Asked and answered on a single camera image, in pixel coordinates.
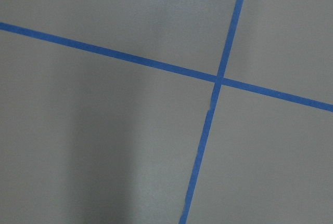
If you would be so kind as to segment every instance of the blue line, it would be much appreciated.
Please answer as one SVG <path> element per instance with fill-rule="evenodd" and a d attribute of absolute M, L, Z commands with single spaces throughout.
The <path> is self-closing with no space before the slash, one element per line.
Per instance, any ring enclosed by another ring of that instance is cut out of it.
<path fill-rule="evenodd" d="M 199 71 L 195 71 L 195 70 L 191 70 L 191 69 L 187 69 L 187 68 L 183 68 L 183 67 L 178 67 L 176 65 L 167 64 L 167 63 L 163 63 L 163 62 L 159 62 L 159 61 L 154 61 L 154 60 L 142 58 L 139 56 L 126 54 L 123 52 L 114 51 L 111 49 L 90 45 L 90 44 L 74 41 L 71 39 L 63 38 L 63 37 L 54 36 L 54 35 L 47 34 L 47 33 L 42 33 L 42 32 L 38 32 L 38 31 L 26 29 L 26 28 L 21 28 L 21 27 L 6 24 L 3 22 L 0 22 L 0 30 L 17 33 L 17 34 L 25 35 L 28 37 L 37 38 L 37 39 L 49 41 L 49 42 L 64 45 L 64 46 L 73 47 L 73 48 L 80 49 L 80 50 L 94 52 L 96 54 L 113 57 L 113 58 L 129 61 L 129 62 L 133 62 L 133 63 L 143 64 L 143 65 L 146 65 L 149 67 L 153 67 L 153 68 L 157 68 L 157 69 L 165 70 L 165 71 L 169 71 L 169 72 L 174 72 L 177 74 L 182 74 L 185 76 L 198 78 L 200 80 L 204 80 L 204 81 L 208 81 L 208 82 L 214 83 L 214 82 L 216 82 L 216 78 L 217 78 L 216 76 L 214 76 L 212 74 L 203 73 L 203 72 L 199 72 Z M 258 93 L 258 94 L 262 94 L 262 95 L 266 95 L 266 96 L 270 96 L 270 97 L 274 97 L 274 98 L 279 98 L 282 100 L 287 100 L 290 102 L 303 104 L 305 106 L 310 106 L 310 107 L 314 107 L 317 109 L 333 112 L 332 104 L 312 100 L 309 98 L 303 98 L 303 97 L 295 96 L 292 94 L 282 93 L 281 91 L 267 89 L 264 87 L 243 83 L 243 82 L 231 80 L 228 78 L 223 78 L 222 82 L 218 81 L 217 83 L 221 83 L 223 85 L 230 86 L 233 88 L 247 90 L 247 91 L 251 91 L 253 93 Z"/>
<path fill-rule="evenodd" d="M 194 190 L 197 184 L 198 176 L 199 176 L 199 171 L 201 167 L 201 162 L 204 154 L 204 150 L 206 148 L 207 144 L 207 139 L 209 136 L 209 131 L 210 127 L 212 125 L 213 117 L 214 117 L 214 112 L 217 104 L 217 100 L 219 98 L 221 86 L 222 86 L 222 81 L 224 77 L 224 73 L 227 67 L 229 55 L 230 55 L 230 50 L 233 45 L 233 40 L 238 24 L 238 19 L 240 16 L 240 11 L 241 7 L 243 4 L 244 0 L 236 0 L 235 3 L 235 8 L 233 12 L 233 16 L 230 22 L 229 30 L 228 30 L 228 35 L 227 39 L 225 41 L 222 57 L 221 57 L 221 62 L 219 66 L 219 70 L 217 72 L 217 77 L 216 77 L 216 82 L 214 83 L 214 88 L 211 96 L 211 101 L 210 101 L 210 108 L 206 114 L 206 119 L 204 121 L 203 129 L 202 129 L 202 134 L 198 146 L 198 151 L 197 155 L 194 161 L 193 169 L 192 169 L 192 174 L 191 178 L 189 180 L 186 196 L 185 196 L 185 204 L 184 204 L 184 209 L 183 213 L 180 217 L 179 224 L 185 224 L 187 221 L 188 213 L 191 207 L 193 195 L 194 195 Z"/>
<path fill-rule="evenodd" d="M 267 89 L 267 88 L 260 87 L 257 85 L 250 85 L 247 83 L 230 80 L 228 78 L 224 78 L 222 81 L 222 84 L 233 87 L 233 88 L 247 90 L 247 91 L 251 91 L 253 93 L 258 93 L 258 94 L 270 96 L 273 98 L 279 98 L 279 99 L 287 100 L 290 102 L 303 104 L 305 106 L 311 106 L 314 108 L 333 112 L 333 104 L 323 103 L 323 102 L 319 102 L 319 101 L 316 101 L 313 99 L 303 98 L 303 97 L 295 96 L 295 95 L 288 94 L 288 93 L 282 93 L 281 91 Z"/>
<path fill-rule="evenodd" d="M 100 54 L 100 55 L 104 55 L 104 56 L 108 56 L 108 57 L 113 57 L 116 59 L 129 61 L 132 63 L 143 64 L 148 67 L 153 67 L 153 68 L 157 68 L 157 69 L 164 70 L 164 71 L 169 71 L 169 72 L 173 72 L 173 73 L 177 73 L 177 74 L 181 74 L 181 75 L 185 75 L 185 76 L 189 76 L 189 77 L 194 77 L 194 78 L 198 78 L 198 79 L 209 81 L 209 82 L 215 82 L 215 80 L 216 80 L 216 76 L 212 75 L 212 74 L 199 72 L 199 71 L 191 70 L 191 69 L 184 68 L 184 67 L 179 67 L 177 65 L 167 64 L 167 63 L 160 62 L 160 61 L 146 59 L 143 57 L 126 54 L 124 52 L 115 51 L 115 50 L 111 50 L 108 48 L 87 44 L 84 42 L 74 41 L 74 40 L 68 39 L 68 38 L 63 38 L 63 37 L 59 37 L 59 36 L 55 36 L 55 35 L 51 35 L 51 34 L 47 34 L 47 33 L 42 33 L 42 32 L 38 32 L 35 30 L 27 29 L 27 28 L 18 27 L 16 25 L 10 25 L 10 24 L 0 22 L 0 30 L 8 31 L 11 33 L 17 33 L 17 34 L 25 35 L 28 37 L 37 38 L 37 39 L 41 39 L 44 41 L 49 41 L 49 42 L 56 43 L 59 45 L 69 46 L 69 47 L 73 47 L 76 49 L 93 52 L 95 54 Z"/>

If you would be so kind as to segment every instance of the gray painted surface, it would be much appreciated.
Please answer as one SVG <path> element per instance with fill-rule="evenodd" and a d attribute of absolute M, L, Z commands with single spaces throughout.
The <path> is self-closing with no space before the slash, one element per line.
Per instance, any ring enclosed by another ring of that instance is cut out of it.
<path fill-rule="evenodd" d="M 333 103 L 333 0 L 245 0 L 226 77 Z M 235 0 L 1 0 L 0 21 L 215 74 Z M 0 32 L 0 222 L 177 223 L 212 83 Z M 332 113 L 223 87 L 188 223 L 330 223 Z"/>
<path fill-rule="evenodd" d="M 1 223 L 177 223 L 212 84 L 1 33 Z"/>
<path fill-rule="evenodd" d="M 330 224 L 332 126 L 331 112 L 223 87 L 188 223 Z"/>
<path fill-rule="evenodd" d="M 9 24 L 215 74 L 235 0 L 1 0 Z"/>
<path fill-rule="evenodd" d="M 333 0 L 245 0 L 226 77 L 333 103 Z"/>

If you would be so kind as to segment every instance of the blue painter's tape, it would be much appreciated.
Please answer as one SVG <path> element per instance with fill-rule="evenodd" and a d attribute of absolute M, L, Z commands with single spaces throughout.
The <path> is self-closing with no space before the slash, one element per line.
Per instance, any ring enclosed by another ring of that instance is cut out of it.
<path fill-rule="evenodd" d="M 214 83 L 214 88 L 213 88 L 213 92 L 212 92 L 212 96 L 211 96 L 210 108 L 206 114 L 206 119 L 204 121 L 197 155 L 196 155 L 196 158 L 194 161 L 191 178 L 190 178 L 186 196 L 185 196 L 185 204 L 184 204 L 184 208 L 183 208 L 183 213 L 180 217 L 179 224 L 185 224 L 187 221 L 187 217 L 189 214 L 189 210 L 190 210 L 193 195 L 194 195 L 194 190 L 195 190 L 198 176 L 199 176 L 199 171 L 200 171 L 200 167 L 201 167 L 204 150 L 206 148 L 209 131 L 210 131 L 210 128 L 212 125 L 214 112 L 215 112 L 217 100 L 219 98 L 222 81 L 223 81 L 224 73 L 225 73 L 225 70 L 227 67 L 230 50 L 231 50 L 231 47 L 233 44 L 233 40 L 234 40 L 234 36 L 235 36 L 237 24 L 238 24 L 238 19 L 240 16 L 241 7 L 243 5 L 243 1 L 244 0 L 236 0 L 233 16 L 232 16 L 229 30 L 228 30 L 227 39 L 225 41 L 225 45 L 223 48 L 223 53 L 222 53 L 221 62 L 219 65 L 219 70 L 217 72 L 216 82 Z"/>
<path fill-rule="evenodd" d="M 333 104 L 323 103 L 323 102 L 319 102 L 319 101 L 312 100 L 309 98 L 295 96 L 295 95 L 288 94 L 288 93 L 282 93 L 281 91 L 267 89 L 267 88 L 260 87 L 257 85 L 250 85 L 247 83 L 230 80 L 228 78 L 224 78 L 222 81 L 222 84 L 233 87 L 233 88 L 247 90 L 247 91 L 251 91 L 253 93 L 258 93 L 258 94 L 270 96 L 273 98 L 279 98 L 279 99 L 287 100 L 290 102 L 303 104 L 305 106 L 311 106 L 314 108 L 333 112 Z"/>
<path fill-rule="evenodd" d="M 63 37 L 59 37 L 59 36 L 55 36 L 55 35 L 51 35 L 51 34 L 47 34 L 47 33 L 38 32 L 35 30 L 18 27 L 16 25 L 10 25 L 10 24 L 0 22 L 0 29 L 11 32 L 11 33 L 17 33 L 17 34 L 25 35 L 28 37 L 37 38 L 37 39 L 41 39 L 44 41 L 49 41 L 49 42 L 56 43 L 56 44 L 63 45 L 63 46 L 69 46 L 69 47 L 73 47 L 76 49 L 93 52 L 95 54 L 113 57 L 116 59 L 129 61 L 132 63 L 143 64 L 148 67 L 153 67 L 153 68 L 157 68 L 157 69 L 164 70 L 164 71 L 169 71 L 169 72 L 173 72 L 173 73 L 177 73 L 177 74 L 181 74 L 181 75 L 185 75 L 185 76 L 189 76 L 189 77 L 194 77 L 194 78 L 198 78 L 198 79 L 209 81 L 209 82 L 215 82 L 215 80 L 216 80 L 216 76 L 212 75 L 212 74 L 199 72 L 199 71 L 191 70 L 191 69 L 184 68 L 184 67 L 179 67 L 177 65 L 167 64 L 167 63 L 160 62 L 160 61 L 146 59 L 143 57 L 126 54 L 124 52 L 115 51 L 115 50 L 111 50 L 108 48 L 87 44 L 84 42 L 74 41 L 74 40 L 68 39 L 68 38 L 63 38 Z"/>
<path fill-rule="evenodd" d="M 58 37 L 58 36 L 54 36 L 51 34 L 42 33 L 42 32 L 38 32 L 38 31 L 18 27 L 15 25 L 6 24 L 3 22 L 0 22 L 0 30 L 8 31 L 11 33 L 17 33 L 17 34 L 25 35 L 28 37 L 37 38 L 37 39 L 49 41 L 49 42 L 64 45 L 64 46 L 73 47 L 73 48 L 80 49 L 80 50 L 90 51 L 90 52 L 94 52 L 96 54 L 113 57 L 113 58 L 129 61 L 129 62 L 133 62 L 133 63 L 143 64 L 143 65 L 146 65 L 149 67 L 153 67 L 153 68 L 157 68 L 160 70 L 165 70 L 165 71 L 169 71 L 169 72 L 173 72 L 173 73 L 177 73 L 177 74 L 181 74 L 181 75 L 185 75 L 185 76 L 198 78 L 200 80 L 205 80 L 208 82 L 214 83 L 214 82 L 216 82 L 216 78 L 217 78 L 217 76 L 212 75 L 212 74 L 203 73 L 203 72 L 199 72 L 199 71 L 195 71 L 195 70 L 191 70 L 191 69 L 187 69 L 187 68 L 183 68 L 183 67 L 178 67 L 176 65 L 167 64 L 167 63 L 163 63 L 163 62 L 159 62 L 159 61 L 154 61 L 151 59 L 146 59 L 146 58 L 126 54 L 126 53 L 119 52 L 119 51 L 115 51 L 115 50 L 111 50 L 111 49 L 107 49 L 107 48 L 103 48 L 103 47 L 99 47 L 99 46 L 94 46 L 94 45 L 86 44 L 83 42 L 74 41 L 72 39 Z M 217 81 L 217 83 L 227 85 L 227 86 L 230 86 L 233 88 L 247 90 L 247 91 L 251 91 L 253 93 L 258 93 L 258 94 L 262 94 L 262 95 L 266 95 L 266 96 L 270 96 L 270 97 L 274 97 L 274 98 L 279 98 L 282 100 L 287 100 L 290 102 L 303 104 L 305 106 L 315 107 L 315 108 L 318 108 L 321 110 L 333 112 L 332 104 L 312 100 L 309 98 L 303 98 L 303 97 L 295 96 L 292 94 L 282 93 L 280 91 L 267 89 L 264 87 L 239 82 L 236 80 L 230 80 L 228 78 L 223 78 L 222 82 L 219 79 Z"/>

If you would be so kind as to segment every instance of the blue tape strip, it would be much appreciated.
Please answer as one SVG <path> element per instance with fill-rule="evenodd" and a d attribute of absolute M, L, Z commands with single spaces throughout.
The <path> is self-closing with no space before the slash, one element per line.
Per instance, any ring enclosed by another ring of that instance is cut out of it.
<path fill-rule="evenodd" d="M 101 54 L 104 56 L 113 57 L 116 59 L 129 61 L 132 63 L 143 64 L 148 67 L 153 67 L 153 68 L 157 68 L 157 69 L 164 70 L 164 71 L 178 73 L 181 75 L 194 77 L 194 78 L 198 78 L 198 79 L 209 81 L 209 82 L 215 82 L 215 80 L 216 80 L 216 76 L 212 75 L 212 74 L 199 72 L 199 71 L 191 70 L 188 68 L 179 67 L 177 65 L 167 64 L 167 63 L 163 63 L 163 62 L 159 62 L 159 61 L 155 61 L 155 60 L 151 60 L 151 59 L 146 59 L 143 57 L 126 54 L 124 52 L 115 51 L 115 50 L 111 50 L 108 48 L 87 44 L 84 42 L 74 41 L 74 40 L 68 39 L 68 38 L 63 38 L 63 37 L 59 37 L 59 36 L 55 36 L 55 35 L 51 35 L 51 34 L 47 34 L 47 33 L 38 32 L 35 30 L 31 30 L 31 29 L 18 27 L 16 25 L 10 25 L 10 24 L 0 22 L 0 29 L 11 32 L 11 33 L 17 33 L 17 34 L 25 35 L 28 37 L 37 38 L 37 39 L 41 39 L 44 41 L 49 41 L 49 42 L 56 43 L 56 44 L 63 45 L 63 46 L 69 46 L 69 47 L 73 47 L 76 49 L 93 52 L 95 54 Z"/>
<path fill-rule="evenodd" d="M 187 69 L 187 68 L 183 68 L 183 67 L 178 67 L 176 65 L 171 65 L 171 64 L 167 64 L 167 63 L 163 63 L 163 62 L 159 62 L 159 61 L 154 61 L 154 60 L 142 58 L 139 56 L 126 54 L 123 52 L 90 45 L 90 44 L 74 41 L 74 40 L 67 39 L 67 38 L 54 36 L 51 34 L 46 34 L 46 33 L 38 32 L 38 31 L 26 29 L 26 28 L 21 28 L 21 27 L 6 24 L 3 22 L 0 22 L 0 30 L 17 33 L 17 34 L 25 35 L 25 36 L 32 37 L 32 38 L 42 39 L 44 41 L 49 41 L 52 43 L 65 45 L 65 46 L 73 47 L 73 48 L 80 49 L 80 50 L 86 50 L 86 51 L 94 52 L 96 54 L 105 55 L 105 56 L 113 57 L 113 58 L 118 58 L 121 60 L 133 62 L 133 63 L 143 64 L 143 65 L 146 65 L 149 67 L 153 67 L 153 68 L 157 68 L 157 69 L 165 70 L 165 71 L 169 71 L 169 72 L 174 72 L 177 74 L 182 74 L 185 76 L 198 78 L 200 80 L 205 80 L 208 82 L 214 83 L 214 82 L 216 82 L 216 78 L 217 78 L 215 75 L 212 75 L 212 74 L 203 73 L 203 72 L 199 72 L 199 71 L 195 71 L 195 70 L 191 70 L 191 69 Z M 264 87 L 255 86 L 255 85 L 251 85 L 251 84 L 247 84 L 247 83 L 243 83 L 243 82 L 239 82 L 239 81 L 235 81 L 235 80 L 230 80 L 228 78 L 224 78 L 222 81 L 222 84 L 233 87 L 233 88 L 247 90 L 247 91 L 251 91 L 253 93 L 258 93 L 258 94 L 262 94 L 262 95 L 266 95 L 266 96 L 270 96 L 270 97 L 274 97 L 274 98 L 279 98 L 282 100 L 287 100 L 290 102 L 303 104 L 305 106 L 315 107 L 317 109 L 333 112 L 332 104 L 312 100 L 309 98 L 303 98 L 303 97 L 295 96 L 292 94 L 282 93 L 281 91 L 276 91 L 276 90 L 267 89 Z"/>
<path fill-rule="evenodd" d="M 185 224 L 187 221 L 188 213 L 189 213 L 193 195 L 194 195 L 194 190 L 195 190 L 198 176 L 199 176 L 199 171 L 200 171 L 200 167 L 201 167 L 204 150 L 206 148 L 207 139 L 209 136 L 209 131 L 210 131 L 211 125 L 212 125 L 217 100 L 219 98 L 224 73 L 225 73 L 225 70 L 227 67 L 230 50 L 233 45 L 233 40 L 234 40 L 234 36 L 235 36 L 237 24 L 238 24 L 238 19 L 240 16 L 241 7 L 243 5 L 243 1 L 244 0 L 236 0 L 233 16 L 232 16 L 229 30 L 228 30 L 227 39 L 225 41 L 225 45 L 224 45 L 224 49 L 223 49 L 223 53 L 222 53 L 222 57 L 221 57 L 219 70 L 217 72 L 216 82 L 214 84 L 214 88 L 213 88 L 213 92 L 212 92 L 212 96 L 211 96 L 210 108 L 206 114 L 206 119 L 204 121 L 197 155 L 196 155 L 196 158 L 194 161 L 191 178 L 190 178 L 186 196 L 185 196 L 184 209 L 183 209 L 183 213 L 180 217 L 179 224 Z"/>
<path fill-rule="evenodd" d="M 279 98 L 279 99 L 287 100 L 290 102 L 303 104 L 305 106 L 311 106 L 314 108 L 333 112 L 333 104 L 323 103 L 323 102 L 319 102 L 319 101 L 312 100 L 309 98 L 295 96 L 295 95 L 288 94 L 288 93 L 282 93 L 281 91 L 267 89 L 267 88 L 260 87 L 257 85 L 250 85 L 247 83 L 230 80 L 228 78 L 224 78 L 222 81 L 222 84 L 233 87 L 233 88 L 247 90 L 247 91 L 251 91 L 253 93 L 258 93 L 258 94 L 270 96 L 273 98 Z"/>

